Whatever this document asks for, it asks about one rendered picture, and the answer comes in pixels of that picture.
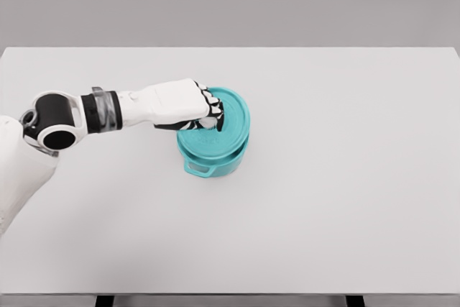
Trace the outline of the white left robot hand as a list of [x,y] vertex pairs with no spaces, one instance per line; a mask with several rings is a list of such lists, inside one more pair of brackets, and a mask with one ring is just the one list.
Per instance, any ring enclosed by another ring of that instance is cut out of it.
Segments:
[[187,78],[153,86],[154,127],[173,131],[216,129],[224,125],[224,104],[208,87]]

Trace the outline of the teal pot lid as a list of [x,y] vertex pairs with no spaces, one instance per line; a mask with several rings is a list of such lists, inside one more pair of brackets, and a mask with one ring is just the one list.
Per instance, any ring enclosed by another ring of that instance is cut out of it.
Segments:
[[193,129],[177,132],[177,144],[184,155],[217,160],[236,152],[249,136],[250,113],[245,100],[229,88],[209,88],[224,105],[224,124],[217,129]]

